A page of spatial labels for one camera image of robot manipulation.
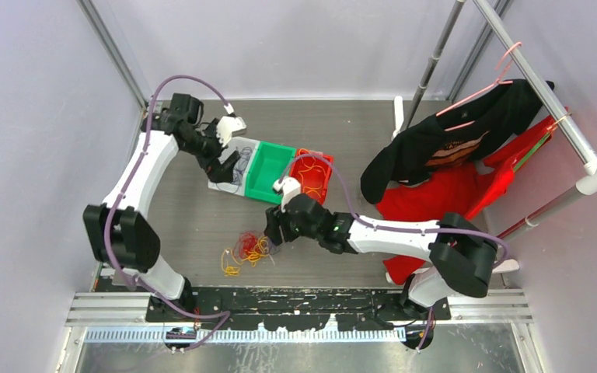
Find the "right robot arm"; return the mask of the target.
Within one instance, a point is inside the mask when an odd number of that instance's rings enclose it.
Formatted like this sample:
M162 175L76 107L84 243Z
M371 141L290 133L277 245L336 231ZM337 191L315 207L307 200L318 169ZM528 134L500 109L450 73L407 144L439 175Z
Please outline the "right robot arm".
M431 264L411 270L401 295L401 311L419 319L451 295L487 296L498 245L459 214L441 220L380 221L348 212L331 212L300 193L265 211L264 234L280 246L303 237L334 254L388 253Z

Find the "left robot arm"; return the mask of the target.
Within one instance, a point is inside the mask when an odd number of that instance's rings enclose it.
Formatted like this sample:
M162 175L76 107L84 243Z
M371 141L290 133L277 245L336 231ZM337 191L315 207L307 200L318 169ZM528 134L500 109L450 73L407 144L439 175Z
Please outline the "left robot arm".
M116 186L82 215L95 259L111 265L127 285L149 287L156 305L178 321L189 319L196 309L192 285L162 258L148 211L163 173L181 152L193 155L211 182L233 180L239 153L220 158L230 141L246 132L246 124L231 104L225 111L225 116L204 122L204 104L182 93L173 95L169 107L149 111Z

